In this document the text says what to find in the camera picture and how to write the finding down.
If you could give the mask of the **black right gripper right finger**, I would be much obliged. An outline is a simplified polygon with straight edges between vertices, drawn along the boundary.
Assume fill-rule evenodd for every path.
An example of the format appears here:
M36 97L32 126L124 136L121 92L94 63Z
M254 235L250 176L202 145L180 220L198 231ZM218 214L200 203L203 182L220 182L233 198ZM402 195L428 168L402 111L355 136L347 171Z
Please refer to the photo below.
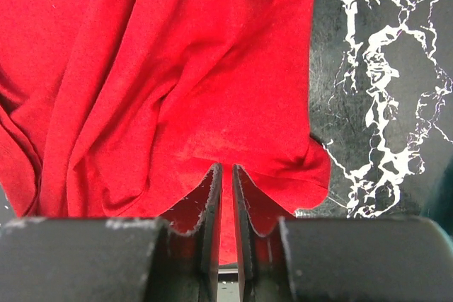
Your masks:
M451 301L452 239L432 220L297 218L233 167L242 301Z

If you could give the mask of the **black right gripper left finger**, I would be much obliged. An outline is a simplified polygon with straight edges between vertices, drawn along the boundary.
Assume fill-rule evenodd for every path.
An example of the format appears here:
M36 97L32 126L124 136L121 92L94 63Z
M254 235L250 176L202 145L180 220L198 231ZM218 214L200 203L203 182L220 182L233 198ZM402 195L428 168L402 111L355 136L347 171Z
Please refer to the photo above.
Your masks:
M154 218L9 221L2 301L215 301L222 167Z

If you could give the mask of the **red t-shirt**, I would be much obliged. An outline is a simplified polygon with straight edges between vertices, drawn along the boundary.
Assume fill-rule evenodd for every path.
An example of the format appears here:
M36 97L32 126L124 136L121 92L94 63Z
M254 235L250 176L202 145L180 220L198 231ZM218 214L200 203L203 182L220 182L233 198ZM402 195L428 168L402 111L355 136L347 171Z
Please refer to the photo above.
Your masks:
M1 0L1 186L17 216L151 217L232 167L284 209L318 206L314 0Z

